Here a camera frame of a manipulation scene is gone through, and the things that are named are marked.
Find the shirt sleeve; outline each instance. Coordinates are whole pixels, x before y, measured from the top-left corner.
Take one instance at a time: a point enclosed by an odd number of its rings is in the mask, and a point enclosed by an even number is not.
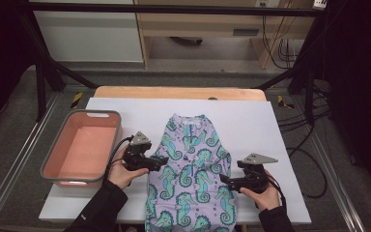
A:
[[[119,187],[106,181],[64,232],[113,232],[117,215],[127,201]]]
[[[287,213],[282,206],[272,210],[264,210],[259,215],[261,224],[266,232],[295,231]]]

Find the seahorse print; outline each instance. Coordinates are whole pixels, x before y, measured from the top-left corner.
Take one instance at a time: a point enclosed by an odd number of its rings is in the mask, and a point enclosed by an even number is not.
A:
[[[192,164],[187,164],[185,167],[183,167],[182,172],[180,172],[180,186],[187,188],[192,183],[192,178],[190,177],[190,174],[192,172]]]
[[[219,145],[218,150],[216,150],[216,156],[223,159],[227,155],[229,155],[229,153],[222,147],[222,145]]]
[[[232,225],[236,222],[236,201],[234,194],[228,187],[221,186],[218,188],[218,194],[215,199],[221,198],[221,208],[224,213],[221,213],[221,222],[225,225]]]
[[[207,148],[203,148],[200,151],[198,151],[196,157],[197,160],[194,161],[194,165],[196,167],[203,167],[205,162],[208,162],[211,160],[212,151],[210,151]]]
[[[172,138],[165,132],[161,139],[161,145],[163,146],[161,149],[163,149],[172,160],[179,160],[183,156],[183,153],[176,151],[176,145],[173,143],[175,140],[175,138]]]
[[[228,156],[227,157],[227,166],[228,166],[228,171],[227,171],[227,176],[230,177],[231,176],[231,156]]]
[[[207,139],[207,145],[209,145],[210,147],[215,147],[215,145],[218,143],[219,141],[219,137],[218,135],[216,134],[216,130],[213,131],[212,133],[212,137]]]
[[[163,232],[170,232],[172,231],[173,223],[173,216],[170,214],[170,212],[162,211],[160,218],[155,223],[155,226]]]
[[[201,142],[205,143],[205,137],[207,132],[203,130],[199,136],[191,134],[191,125],[188,125],[183,130],[183,143],[185,145],[185,151],[189,153],[195,152],[195,147]]]
[[[146,230],[146,232],[152,232],[152,227],[150,226],[150,222],[147,220],[144,223],[144,229]]]
[[[212,170],[212,172],[213,172],[214,174],[219,174],[219,173],[221,173],[221,171],[222,171],[222,165],[221,165],[220,163],[216,162],[216,163],[213,163],[213,164],[210,166],[210,169]]]
[[[195,221],[195,225],[191,229],[191,231],[205,232],[210,229],[211,229],[211,223],[209,219],[205,216],[199,216],[197,217],[197,220]]]
[[[213,232],[229,232],[230,230],[227,227],[217,227]]]
[[[191,218],[187,215],[189,213],[190,205],[197,203],[191,198],[189,192],[182,192],[176,197],[177,205],[175,209],[177,210],[177,224],[182,227],[187,227],[191,224]]]
[[[163,200],[169,200],[174,196],[174,186],[177,184],[175,180],[176,174],[171,166],[165,165],[162,174],[158,177],[162,180],[164,190],[160,193]]]
[[[198,170],[195,173],[195,183],[194,189],[196,193],[197,201],[200,203],[207,203],[210,201],[210,195],[207,193],[209,185],[213,183],[212,180],[207,175],[206,170]]]
[[[174,120],[173,120],[172,118],[168,121],[166,127],[167,127],[170,131],[175,131],[175,130],[177,129],[177,126],[176,126],[176,124],[174,123]]]
[[[157,203],[157,189],[154,185],[149,184],[149,195],[146,202],[146,218],[155,218]]]

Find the lavender shirt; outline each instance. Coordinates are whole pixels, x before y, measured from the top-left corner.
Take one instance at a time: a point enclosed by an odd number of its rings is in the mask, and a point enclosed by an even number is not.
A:
[[[219,180],[231,156],[205,115],[174,114],[153,156],[170,159],[149,174],[146,231],[233,230],[236,197]]]

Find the human hand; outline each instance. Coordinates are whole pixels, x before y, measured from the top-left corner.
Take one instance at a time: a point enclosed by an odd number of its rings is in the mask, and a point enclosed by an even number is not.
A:
[[[266,173],[269,176],[270,181],[273,181],[270,172],[266,170]],[[240,188],[240,192],[253,199],[257,203],[260,211],[265,209],[272,210],[279,206],[278,190],[271,183],[268,183],[267,189],[261,194],[248,188]]]
[[[125,154],[125,150],[128,146],[123,148],[116,156],[113,164],[110,167],[110,174],[108,180],[120,189],[124,189],[130,184],[130,182],[149,172],[147,168],[141,168],[135,171],[128,171],[122,163],[122,157]]]

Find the plastic bin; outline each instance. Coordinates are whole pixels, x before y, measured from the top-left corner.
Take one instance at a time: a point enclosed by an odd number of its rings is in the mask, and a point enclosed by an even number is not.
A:
[[[98,188],[116,141],[121,116],[109,110],[71,112],[42,165],[41,174],[59,187]]]

